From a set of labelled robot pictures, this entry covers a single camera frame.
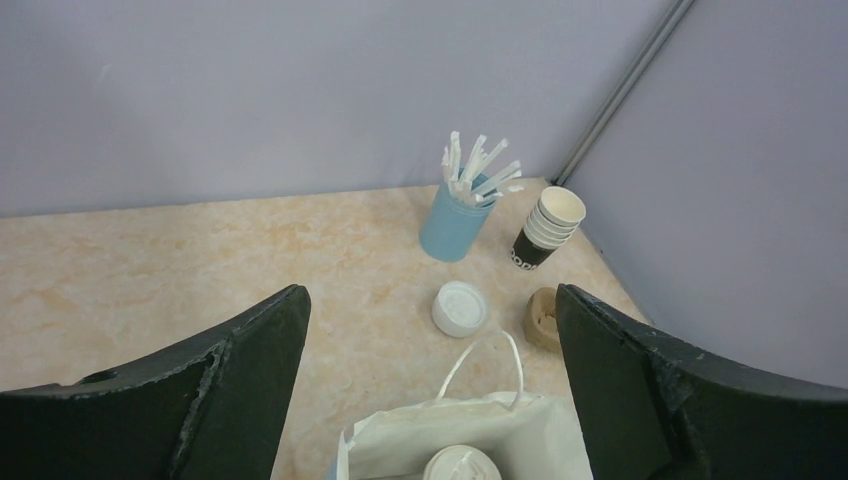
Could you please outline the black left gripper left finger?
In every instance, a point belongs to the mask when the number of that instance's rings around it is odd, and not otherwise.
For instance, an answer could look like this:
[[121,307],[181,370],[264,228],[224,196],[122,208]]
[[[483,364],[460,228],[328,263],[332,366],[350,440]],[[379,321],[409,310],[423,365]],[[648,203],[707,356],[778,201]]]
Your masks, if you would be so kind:
[[5,479],[266,479],[311,311],[291,285],[71,385],[1,395]]

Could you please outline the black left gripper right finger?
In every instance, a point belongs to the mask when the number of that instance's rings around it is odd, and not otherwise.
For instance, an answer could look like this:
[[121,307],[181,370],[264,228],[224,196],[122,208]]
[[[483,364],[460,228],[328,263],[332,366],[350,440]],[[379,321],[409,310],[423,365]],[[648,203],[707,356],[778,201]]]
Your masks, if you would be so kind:
[[756,369],[556,292],[561,349],[597,479],[843,479],[847,392]]

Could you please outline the light blue paper bag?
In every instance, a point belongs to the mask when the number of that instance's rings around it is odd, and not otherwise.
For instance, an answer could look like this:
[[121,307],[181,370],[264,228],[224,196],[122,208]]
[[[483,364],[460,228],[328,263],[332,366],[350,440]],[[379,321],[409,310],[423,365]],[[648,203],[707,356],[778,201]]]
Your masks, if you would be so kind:
[[516,342],[505,331],[499,334],[516,366],[515,390],[448,398],[451,381],[475,349],[469,345],[433,399],[379,411],[342,432],[327,478],[422,479],[428,461],[452,445],[483,451],[503,479],[592,478],[573,401],[526,391]]

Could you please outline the white coffee cup lid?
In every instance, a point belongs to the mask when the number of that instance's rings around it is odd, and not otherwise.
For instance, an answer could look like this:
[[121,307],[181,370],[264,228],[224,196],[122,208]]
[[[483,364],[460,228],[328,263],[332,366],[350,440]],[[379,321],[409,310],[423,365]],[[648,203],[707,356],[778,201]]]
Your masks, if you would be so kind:
[[438,451],[426,464],[423,480],[502,480],[495,462],[483,451],[468,445],[452,445]]

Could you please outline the stack of white cup lids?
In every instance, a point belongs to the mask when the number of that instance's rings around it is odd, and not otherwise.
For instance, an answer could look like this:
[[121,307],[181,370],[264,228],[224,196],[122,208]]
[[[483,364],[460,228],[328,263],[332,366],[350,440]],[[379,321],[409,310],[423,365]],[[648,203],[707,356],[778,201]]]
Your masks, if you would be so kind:
[[431,307],[431,320],[444,334],[466,338],[480,330],[488,316],[485,296],[474,285],[450,281],[438,290]]

